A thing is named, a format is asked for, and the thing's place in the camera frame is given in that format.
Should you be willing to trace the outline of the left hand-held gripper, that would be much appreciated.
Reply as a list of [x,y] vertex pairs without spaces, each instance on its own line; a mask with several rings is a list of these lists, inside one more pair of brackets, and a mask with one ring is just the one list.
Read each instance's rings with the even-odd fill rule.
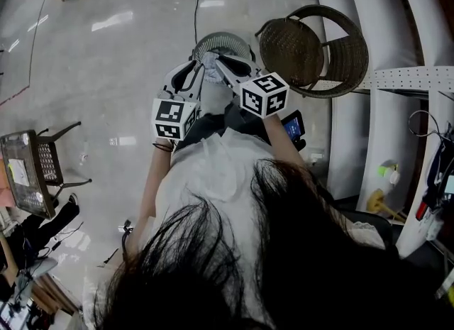
[[163,88],[153,100],[152,128],[155,136],[183,141],[199,118],[205,66],[189,60],[167,73]]

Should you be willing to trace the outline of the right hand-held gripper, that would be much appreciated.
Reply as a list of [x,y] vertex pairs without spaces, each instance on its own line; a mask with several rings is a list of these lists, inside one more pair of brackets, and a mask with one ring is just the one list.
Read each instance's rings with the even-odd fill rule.
[[220,55],[216,69],[239,96],[240,107],[262,119],[287,108],[289,85],[276,72],[263,72],[252,60]]

